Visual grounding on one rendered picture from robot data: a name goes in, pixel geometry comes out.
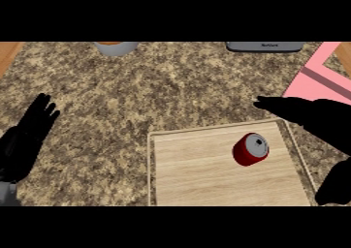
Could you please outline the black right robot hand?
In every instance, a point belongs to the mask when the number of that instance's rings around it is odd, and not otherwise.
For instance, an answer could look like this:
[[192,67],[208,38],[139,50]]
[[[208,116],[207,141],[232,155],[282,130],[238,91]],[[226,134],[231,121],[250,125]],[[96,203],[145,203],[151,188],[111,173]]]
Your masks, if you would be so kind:
[[330,169],[315,194],[318,205],[351,202],[351,105],[328,99],[259,96],[253,103],[279,118],[296,123],[349,158]]

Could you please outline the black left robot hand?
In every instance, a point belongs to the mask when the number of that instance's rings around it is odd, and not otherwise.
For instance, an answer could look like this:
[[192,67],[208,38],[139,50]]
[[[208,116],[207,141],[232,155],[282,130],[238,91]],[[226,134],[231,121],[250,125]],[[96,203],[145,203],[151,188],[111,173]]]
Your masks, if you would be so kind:
[[19,124],[0,139],[0,181],[19,182],[26,178],[59,115],[50,96],[40,93]]

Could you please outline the pink cardboard box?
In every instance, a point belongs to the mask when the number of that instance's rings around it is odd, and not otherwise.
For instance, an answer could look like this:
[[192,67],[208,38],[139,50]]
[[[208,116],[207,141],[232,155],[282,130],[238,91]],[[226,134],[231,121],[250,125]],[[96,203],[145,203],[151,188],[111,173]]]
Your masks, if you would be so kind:
[[340,42],[322,42],[285,89],[284,97],[330,99],[351,105],[351,79],[324,66]]

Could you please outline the red can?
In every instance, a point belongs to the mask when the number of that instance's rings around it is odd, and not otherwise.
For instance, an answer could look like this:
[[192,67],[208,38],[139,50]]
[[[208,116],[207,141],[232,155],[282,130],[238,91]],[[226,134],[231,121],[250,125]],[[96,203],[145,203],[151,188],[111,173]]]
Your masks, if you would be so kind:
[[263,161],[269,155],[269,144],[265,138],[256,133],[245,134],[234,145],[232,155],[244,167]]

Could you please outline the pale wooden tray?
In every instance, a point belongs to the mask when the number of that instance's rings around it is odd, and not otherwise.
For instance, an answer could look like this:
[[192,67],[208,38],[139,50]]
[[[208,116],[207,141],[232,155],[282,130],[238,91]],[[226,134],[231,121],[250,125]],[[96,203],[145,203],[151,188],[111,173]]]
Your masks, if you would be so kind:
[[[248,167],[232,156],[241,137],[268,141],[266,159]],[[315,203],[315,183],[287,123],[279,118],[148,133],[149,205]]]

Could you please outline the dark grey appliance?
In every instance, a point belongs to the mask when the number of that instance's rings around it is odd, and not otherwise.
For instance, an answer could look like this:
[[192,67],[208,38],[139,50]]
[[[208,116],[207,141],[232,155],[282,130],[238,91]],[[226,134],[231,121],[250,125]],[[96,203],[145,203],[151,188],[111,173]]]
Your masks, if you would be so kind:
[[303,45],[303,42],[228,42],[226,48],[234,52],[282,53],[297,52]]

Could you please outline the grey cup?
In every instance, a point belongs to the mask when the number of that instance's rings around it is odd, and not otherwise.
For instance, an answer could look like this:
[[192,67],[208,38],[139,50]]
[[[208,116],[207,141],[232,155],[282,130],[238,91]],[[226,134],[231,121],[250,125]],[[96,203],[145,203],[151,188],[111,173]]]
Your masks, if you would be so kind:
[[99,52],[106,56],[121,56],[130,53],[136,47],[137,42],[121,42],[114,44],[102,44],[94,42],[94,46],[97,47]]

